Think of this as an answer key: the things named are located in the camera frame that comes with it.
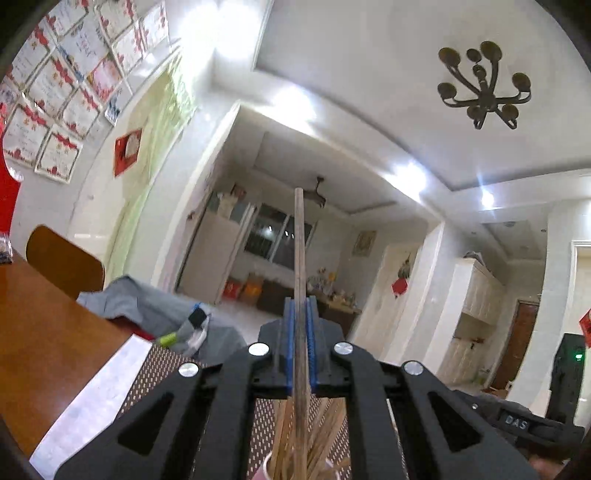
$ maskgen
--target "table top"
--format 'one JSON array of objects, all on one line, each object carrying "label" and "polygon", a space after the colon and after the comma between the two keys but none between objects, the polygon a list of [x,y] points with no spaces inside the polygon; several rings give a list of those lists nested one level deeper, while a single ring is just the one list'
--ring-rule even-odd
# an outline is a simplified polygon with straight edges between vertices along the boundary
[{"label": "table top", "polygon": [[128,338],[18,255],[0,265],[0,414],[25,455]]}]

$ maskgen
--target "gray cloth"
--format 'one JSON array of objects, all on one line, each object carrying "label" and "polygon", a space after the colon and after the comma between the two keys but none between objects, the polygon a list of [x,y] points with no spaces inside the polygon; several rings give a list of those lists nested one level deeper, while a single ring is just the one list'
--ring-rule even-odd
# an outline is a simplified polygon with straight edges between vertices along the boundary
[{"label": "gray cloth", "polygon": [[[166,293],[128,275],[113,280],[103,291],[80,293],[77,302],[106,319],[125,317],[155,337],[179,330],[199,303]],[[246,346],[244,338],[233,326],[216,318],[213,307],[207,304],[201,304],[200,307],[206,313],[213,314],[207,338],[193,355],[195,360],[206,365],[216,365]]]}]

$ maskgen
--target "person's hand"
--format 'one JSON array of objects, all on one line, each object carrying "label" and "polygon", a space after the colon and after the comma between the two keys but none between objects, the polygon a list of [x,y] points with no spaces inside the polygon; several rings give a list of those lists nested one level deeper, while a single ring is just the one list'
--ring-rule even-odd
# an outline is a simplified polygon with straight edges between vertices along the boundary
[{"label": "person's hand", "polygon": [[554,480],[564,467],[562,463],[556,463],[537,455],[530,457],[530,465],[538,472],[540,480]]}]

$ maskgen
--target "ceiling fan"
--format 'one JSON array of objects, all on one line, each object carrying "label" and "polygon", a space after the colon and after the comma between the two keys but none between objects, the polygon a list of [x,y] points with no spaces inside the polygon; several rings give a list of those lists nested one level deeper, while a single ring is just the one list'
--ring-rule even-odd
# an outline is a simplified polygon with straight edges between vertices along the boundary
[{"label": "ceiling fan", "polygon": [[304,198],[306,200],[311,200],[314,203],[317,203],[320,208],[324,208],[326,204],[326,198],[324,198],[320,193],[318,193],[318,187],[324,181],[324,177],[316,177],[316,189],[315,190],[304,190]]}]

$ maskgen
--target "plastic bag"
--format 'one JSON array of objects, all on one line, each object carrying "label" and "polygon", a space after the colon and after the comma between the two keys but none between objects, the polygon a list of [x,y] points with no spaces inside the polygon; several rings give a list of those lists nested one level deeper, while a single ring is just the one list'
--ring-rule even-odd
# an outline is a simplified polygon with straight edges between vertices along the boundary
[{"label": "plastic bag", "polygon": [[12,263],[12,244],[8,235],[0,233],[0,265]]}]

